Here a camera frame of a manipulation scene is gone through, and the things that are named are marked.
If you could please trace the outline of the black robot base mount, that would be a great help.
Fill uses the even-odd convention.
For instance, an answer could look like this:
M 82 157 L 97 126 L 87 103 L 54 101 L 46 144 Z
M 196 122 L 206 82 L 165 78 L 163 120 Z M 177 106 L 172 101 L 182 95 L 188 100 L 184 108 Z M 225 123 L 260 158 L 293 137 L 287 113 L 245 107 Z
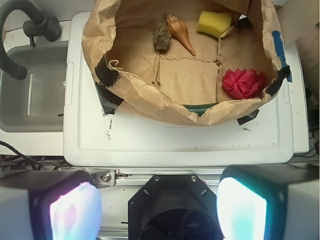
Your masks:
M 128 200 L 130 240 L 222 240 L 217 195 L 195 174 L 155 174 Z

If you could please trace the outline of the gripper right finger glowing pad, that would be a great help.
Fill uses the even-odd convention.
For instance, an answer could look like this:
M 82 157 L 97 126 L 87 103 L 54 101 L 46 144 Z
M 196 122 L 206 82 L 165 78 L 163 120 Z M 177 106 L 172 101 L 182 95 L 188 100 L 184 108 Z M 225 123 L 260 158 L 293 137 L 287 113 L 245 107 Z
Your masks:
M 320 165 L 229 165 L 216 206 L 227 240 L 318 240 Z

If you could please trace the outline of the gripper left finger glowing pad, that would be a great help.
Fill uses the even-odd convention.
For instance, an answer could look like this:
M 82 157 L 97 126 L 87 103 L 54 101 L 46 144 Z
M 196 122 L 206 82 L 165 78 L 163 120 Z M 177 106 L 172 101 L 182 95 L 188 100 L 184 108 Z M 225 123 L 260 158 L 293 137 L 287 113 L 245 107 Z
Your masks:
M 101 221 L 101 196 L 85 170 L 0 174 L 2 240 L 94 240 Z

